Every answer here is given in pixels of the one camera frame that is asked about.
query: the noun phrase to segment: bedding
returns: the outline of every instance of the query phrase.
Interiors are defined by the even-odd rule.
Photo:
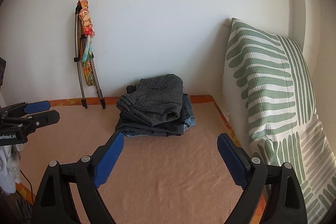
[[[336,164],[298,44],[233,18],[223,88],[242,147],[266,164],[290,162],[308,223],[319,223],[336,197]]]

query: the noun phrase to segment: round joint pin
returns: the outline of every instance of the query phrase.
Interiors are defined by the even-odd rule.
[[[290,169],[290,168],[292,168],[292,165],[289,163],[289,162],[285,162],[285,167],[287,168],[287,169]]]
[[[260,159],[257,158],[257,157],[252,158],[251,161],[252,161],[254,164],[259,164],[259,163],[260,163]]]
[[[90,160],[90,156],[83,156],[81,160],[82,162],[88,162]]]
[[[57,164],[56,160],[52,160],[49,164],[50,167],[54,167]]]

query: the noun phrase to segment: white towel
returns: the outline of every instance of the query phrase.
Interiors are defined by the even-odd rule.
[[[23,144],[0,146],[0,187],[5,194],[16,191],[20,183],[20,152]]]

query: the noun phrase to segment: stack of folded clothes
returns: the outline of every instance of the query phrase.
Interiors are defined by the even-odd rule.
[[[133,136],[181,136],[196,124],[189,95],[173,74],[141,79],[117,100],[121,110],[117,132]]]

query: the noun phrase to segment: patterned cushion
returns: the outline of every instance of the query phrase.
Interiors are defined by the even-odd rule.
[[[336,164],[298,44],[233,18],[223,80],[238,139],[267,164],[292,164],[318,223],[336,197]]]

